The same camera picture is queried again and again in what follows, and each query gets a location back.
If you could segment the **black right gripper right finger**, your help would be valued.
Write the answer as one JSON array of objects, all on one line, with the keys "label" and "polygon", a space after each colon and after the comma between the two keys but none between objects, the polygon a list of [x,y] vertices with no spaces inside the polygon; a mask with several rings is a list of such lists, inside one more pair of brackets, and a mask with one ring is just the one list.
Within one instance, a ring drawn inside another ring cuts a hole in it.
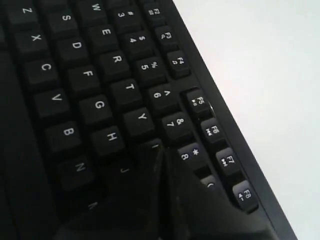
[{"label": "black right gripper right finger", "polygon": [[277,240],[269,220],[205,186],[171,148],[163,151],[172,240]]}]

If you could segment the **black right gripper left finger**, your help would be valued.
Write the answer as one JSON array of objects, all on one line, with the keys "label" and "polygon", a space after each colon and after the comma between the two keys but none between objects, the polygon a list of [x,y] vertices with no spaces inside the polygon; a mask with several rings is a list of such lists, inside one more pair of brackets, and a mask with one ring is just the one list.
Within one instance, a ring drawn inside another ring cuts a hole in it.
[{"label": "black right gripper left finger", "polygon": [[163,164],[169,148],[142,149],[145,163],[111,197],[61,225],[55,240],[159,240]]}]

